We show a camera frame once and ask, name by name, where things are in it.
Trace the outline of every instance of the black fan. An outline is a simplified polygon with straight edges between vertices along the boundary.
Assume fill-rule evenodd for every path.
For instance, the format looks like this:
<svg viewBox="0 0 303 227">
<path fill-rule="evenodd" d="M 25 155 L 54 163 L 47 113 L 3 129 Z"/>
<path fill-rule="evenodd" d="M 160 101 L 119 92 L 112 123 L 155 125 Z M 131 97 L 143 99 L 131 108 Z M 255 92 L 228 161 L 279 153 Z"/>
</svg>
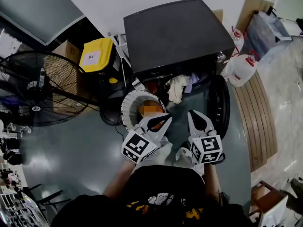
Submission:
<svg viewBox="0 0 303 227">
<path fill-rule="evenodd" d="M 60 55 L 13 54 L 0 62 L 0 118 L 28 126 L 71 119 L 92 103 L 85 79 L 77 64 Z"/>
</svg>

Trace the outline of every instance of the yellow container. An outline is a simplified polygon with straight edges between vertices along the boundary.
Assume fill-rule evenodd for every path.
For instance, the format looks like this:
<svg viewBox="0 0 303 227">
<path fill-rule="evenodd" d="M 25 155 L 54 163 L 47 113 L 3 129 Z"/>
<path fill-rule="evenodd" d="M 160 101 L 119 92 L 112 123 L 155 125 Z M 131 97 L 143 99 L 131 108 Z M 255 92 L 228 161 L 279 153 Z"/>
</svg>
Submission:
<svg viewBox="0 0 303 227">
<path fill-rule="evenodd" d="M 104 69 L 109 62 L 113 42 L 110 38 L 93 40 L 84 44 L 80 66 L 85 72 L 95 72 Z"/>
</svg>

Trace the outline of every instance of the wooden board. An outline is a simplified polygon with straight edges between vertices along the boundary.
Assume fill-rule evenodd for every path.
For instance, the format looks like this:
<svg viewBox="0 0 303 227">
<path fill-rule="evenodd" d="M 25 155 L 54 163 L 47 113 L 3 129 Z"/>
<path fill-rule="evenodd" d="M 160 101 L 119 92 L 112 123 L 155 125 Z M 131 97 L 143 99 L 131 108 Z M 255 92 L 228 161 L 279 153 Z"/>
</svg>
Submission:
<svg viewBox="0 0 303 227">
<path fill-rule="evenodd" d="M 247 89 L 247 92 L 250 96 L 250 101 L 252 108 L 255 113 L 257 125 L 258 125 L 258 131 L 259 131 L 259 136 L 260 136 L 260 143 L 261 143 L 261 153 L 262 153 L 262 163 L 265 165 L 267 162 L 267 151 L 266 151 L 266 141 L 265 141 L 265 134 L 264 134 L 264 128 L 263 128 L 263 123 L 261 119 L 261 113 L 257 104 L 257 100 L 254 94 L 254 91 L 251 87 L 250 81 L 245 83 L 245 87 Z"/>
<path fill-rule="evenodd" d="M 268 112 L 268 116 L 269 116 L 269 121 L 270 121 L 270 125 L 271 125 L 272 136 L 273 136 L 273 148 L 272 148 L 272 150 L 273 150 L 272 153 L 273 154 L 272 155 L 274 155 L 274 154 L 276 154 L 278 152 L 278 147 L 277 147 L 277 142 L 276 142 L 275 122 L 274 122 L 274 119 L 273 119 L 273 115 L 271 113 L 268 97 L 267 97 L 266 91 L 264 89 L 263 83 L 261 81 L 260 75 L 258 74 L 257 71 L 256 71 L 255 75 L 256 75 L 257 81 L 258 81 L 258 83 L 260 85 L 260 88 L 261 88 L 261 91 L 263 93 L 264 100 L 265 100 L 265 103 L 266 103 L 266 108 L 267 108 L 267 112 Z"/>
<path fill-rule="evenodd" d="M 249 111 L 249 115 L 250 115 L 250 120 L 251 120 L 251 124 L 252 124 L 252 128 L 254 131 L 254 136 L 255 136 L 255 141 L 256 141 L 256 149 L 257 149 L 257 156 L 258 156 L 258 166 L 261 167 L 262 165 L 264 165 L 264 161 L 263 161 L 263 157 L 262 157 L 262 147 L 261 147 L 261 140 L 260 140 L 260 135 L 259 135 L 259 129 L 258 129 L 258 123 L 256 120 L 256 116 L 255 116 L 255 112 L 254 109 L 252 107 L 252 103 L 250 100 L 250 96 L 248 94 L 248 91 L 246 89 L 246 86 L 242 86 L 241 87 L 242 93 L 244 95 L 244 99 Z"/>
<path fill-rule="evenodd" d="M 261 119 L 263 122 L 263 129 L 264 129 L 265 140 L 266 140 L 267 158 L 270 158 L 273 155 L 273 151 L 272 151 L 273 136 L 272 136 L 271 124 L 269 120 L 269 115 L 268 115 L 264 95 L 261 91 L 256 75 L 252 76 L 252 78 L 250 79 L 250 84 L 254 88 L 255 97 L 258 103 Z"/>
<path fill-rule="evenodd" d="M 251 21 L 254 11 L 267 12 L 274 3 L 266 0 L 245 0 L 236 28 L 244 33 Z"/>
<path fill-rule="evenodd" d="M 248 128 L 247 128 L 243 108 L 242 108 L 242 105 L 241 105 L 241 102 L 240 102 L 240 99 L 239 99 L 236 88 L 233 87 L 232 89 L 233 89 L 233 93 L 234 93 L 236 101 L 237 101 L 240 116 L 241 116 L 241 119 L 242 119 L 242 122 L 243 122 L 244 134 L 245 134 L 246 142 L 247 142 L 247 145 L 248 145 L 248 152 L 249 152 L 249 155 L 250 155 L 250 172 L 254 172 L 258 168 L 258 166 L 256 165 L 256 162 L 254 161 L 254 159 L 252 157 L 250 137 L 249 137 L 249 132 L 248 132 Z"/>
<path fill-rule="evenodd" d="M 237 92 L 237 96 L 238 96 L 240 104 L 241 104 L 241 109 L 243 111 L 245 123 L 247 125 L 248 136 L 249 136 L 249 140 L 250 140 L 250 152 L 251 152 L 251 159 L 252 159 L 252 161 L 250 163 L 252 165 L 253 171 L 255 171 L 256 169 L 258 169 L 259 167 L 262 166 L 262 165 L 259 166 L 259 162 L 258 162 L 255 133 L 254 133 L 251 119 L 250 119 L 249 110 L 248 110 L 248 107 L 247 107 L 247 104 L 246 104 L 246 101 L 244 98 L 244 94 L 240 87 L 236 88 L 236 92 Z"/>
<path fill-rule="evenodd" d="M 220 22 L 223 22 L 223 9 L 212 10 Z"/>
</svg>

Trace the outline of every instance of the black cable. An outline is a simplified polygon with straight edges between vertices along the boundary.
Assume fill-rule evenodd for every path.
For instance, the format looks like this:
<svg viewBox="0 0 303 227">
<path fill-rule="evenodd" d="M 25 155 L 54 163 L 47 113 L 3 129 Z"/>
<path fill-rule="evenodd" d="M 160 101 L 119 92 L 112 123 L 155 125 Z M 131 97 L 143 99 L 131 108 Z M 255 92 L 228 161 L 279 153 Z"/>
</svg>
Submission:
<svg viewBox="0 0 303 227">
<path fill-rule="evenodd" d="M 87 106 L 87 108 L 91 108 L 91 109 L 93 109 L 93 110 L 95 110 L 95 111 L 97 111 L 97 112 L 100 112 L 100 110 L 95 109 L 95 108 L 93 108 L 93 107 L 91 107 L 91 106 Z M 111 121 L 111 122 L 114 124 L 115 130 L 117 131 L 117 133 L 118 133 L 119 135 L 121 135 L 121 136 L 122 136 L 122 141 L 124 141 L 124 135 L 118 131 L 118 129 L 117 129 L 117 127 L 116 127 L 115 122 L 114 122 L 114 121 L 112 121 L 112 120 L 110 120 L 110 119 L 108 119 L 108 118 L 106 117 L 106 115 L 105 115 L 105 114 L 104 114 L 104 116 L 105 116 L 105 118 L 106 118 L 108 121 Z"/>
</svg>

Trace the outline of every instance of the black washing machine lid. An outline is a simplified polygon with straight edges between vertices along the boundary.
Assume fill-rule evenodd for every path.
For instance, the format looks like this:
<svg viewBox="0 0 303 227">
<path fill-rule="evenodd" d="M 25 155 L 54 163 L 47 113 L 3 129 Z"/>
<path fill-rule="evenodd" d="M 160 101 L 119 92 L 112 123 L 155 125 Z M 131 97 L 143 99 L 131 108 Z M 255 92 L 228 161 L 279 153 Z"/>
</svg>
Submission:
<svg viewBox="0 0 303 227">
<path fill-rule="evenodd" d="M 210 83 L 207 96 L 207 117 L 213 122 L 217 134 L 224 138 L 230 117 L 230 98 L 225 79 L 215 75 Z"/>
</svg>

